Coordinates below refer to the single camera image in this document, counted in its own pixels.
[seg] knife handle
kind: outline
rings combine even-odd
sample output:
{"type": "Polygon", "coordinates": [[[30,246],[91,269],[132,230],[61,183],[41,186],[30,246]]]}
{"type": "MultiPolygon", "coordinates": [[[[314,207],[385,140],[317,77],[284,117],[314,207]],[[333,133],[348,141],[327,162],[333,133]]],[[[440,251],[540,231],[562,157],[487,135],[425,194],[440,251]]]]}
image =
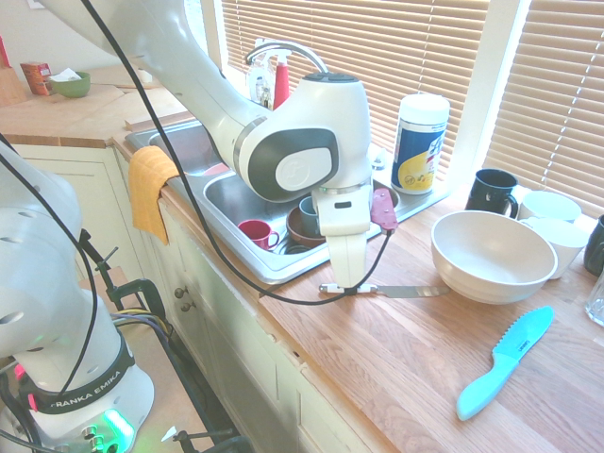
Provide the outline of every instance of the knife handle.
{"type": "Polygon", "coordinates": [[[457,400],[457,415],[465,421],[491,402],[518,366],[518,361],[505,354],[493,353],[493,368],[468,385],[457,400]]]}

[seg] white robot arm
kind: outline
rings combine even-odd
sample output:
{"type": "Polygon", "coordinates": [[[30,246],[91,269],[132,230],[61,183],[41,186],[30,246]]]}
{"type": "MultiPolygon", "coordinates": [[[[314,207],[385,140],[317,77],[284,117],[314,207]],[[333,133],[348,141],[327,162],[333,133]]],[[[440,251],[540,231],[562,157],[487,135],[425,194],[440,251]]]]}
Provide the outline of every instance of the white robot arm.
{"type": "MultiPolygon", "coordinates": [[[[108,52],[80,2],[42,0],[108,52]]],[[[276,202],[312,191],[336,282],[364,275],[372,194],[369,109],[353,76],[307,75],[272,112],[240,96],[196,43],[183,0],[92,2],[128,58],[156,76],[206,127],[223,161],[259,196],[276,202]]]]}
{"type": "MultiPolygon", "coordinates": [[[[82,219],[73,188],[59,176],[33,168],[3,143],[0,155],[77,238],[82,219]]],[[[99,299],[86,354],[64,397],[57,398],[84,344],[92,293],[77,285],[75,250],[68,237],[4,165],[0,257],[0,358],[13,356],[19,362],[20,394],[43,445],[73,453],[108,451],[112,445],[115,453],[128,451],[153,403],[151,379],[134,363],[99,299]],[[129,429],[127,436],[117,432],[115,423],[121,421],[129,429]]],[[[17,434],[16,425],[7,411],[0,414],[4,431],[17,434]]],[[[0,439],[0,451],[31,450],[0,439]]]]}

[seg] green light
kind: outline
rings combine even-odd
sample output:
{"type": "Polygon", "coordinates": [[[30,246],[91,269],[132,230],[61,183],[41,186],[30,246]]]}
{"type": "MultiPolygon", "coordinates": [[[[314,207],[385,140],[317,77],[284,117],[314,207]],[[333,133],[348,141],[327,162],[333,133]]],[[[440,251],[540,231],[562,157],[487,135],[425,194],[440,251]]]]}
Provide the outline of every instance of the green light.
{"type": "Polygon", "coordinates": [[[117,443],[121,447],[119,451],[127,451],[134,441],[134,428],[115,409],[105,411],[104,417],[117,437],[117,443]]]}

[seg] white cabinet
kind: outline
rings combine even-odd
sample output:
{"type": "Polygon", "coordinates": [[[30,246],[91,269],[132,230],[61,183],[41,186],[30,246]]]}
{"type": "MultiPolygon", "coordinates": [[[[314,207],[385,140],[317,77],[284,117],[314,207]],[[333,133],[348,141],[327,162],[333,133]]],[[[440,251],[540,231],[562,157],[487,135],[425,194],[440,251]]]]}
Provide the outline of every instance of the white cabinet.
{"type": "MultiPolygon", "coordinates": [[[[109,265],[121,266],[129,280],[142,277],[137,250],[143,249],[143,239],[132,226],[115,149],[23,144],[15,148],[35,167],[64,177],[74,187],[82,210],[82,226],[91,233],[92,245],[104,257],[113,247],[119,247],[109,265]]],[[[79,257],[77,263],[79,277],[85,278],[79,257]]]]}
{"type": "Polygon", "coordinates": [[[327,402],[307,379],[312,375],[308,365],[259,318],[168,210],[161,212],[170,238],[165,248],[172,248],[175,260],[170,267],[183,272],[196,305],[178,314],[182,320],[175,327],[258,452],[378,451],[327,402]]]}

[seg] white mug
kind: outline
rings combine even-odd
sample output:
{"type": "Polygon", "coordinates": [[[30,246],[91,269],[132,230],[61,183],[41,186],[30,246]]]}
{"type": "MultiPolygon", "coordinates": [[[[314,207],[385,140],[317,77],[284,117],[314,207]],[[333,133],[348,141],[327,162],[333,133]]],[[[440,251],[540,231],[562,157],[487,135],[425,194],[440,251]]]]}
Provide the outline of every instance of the white mug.
{"type": "Polygon", "coordinates": [[[580,206],[559,193],[535,191],[527,193],[518,211],[518,220],[538,217],[541,219],[561,219],[571,224],[581,214],[580,206]]]}
{"type": "Polygon", "coordinates": [[[589,233],[562,219],[530,217],[520,222],[534,229],[542,238],[551,243],[558,255],[558,268],[549,278],[550,280],[560,278],[589,241],[589,233]]]}

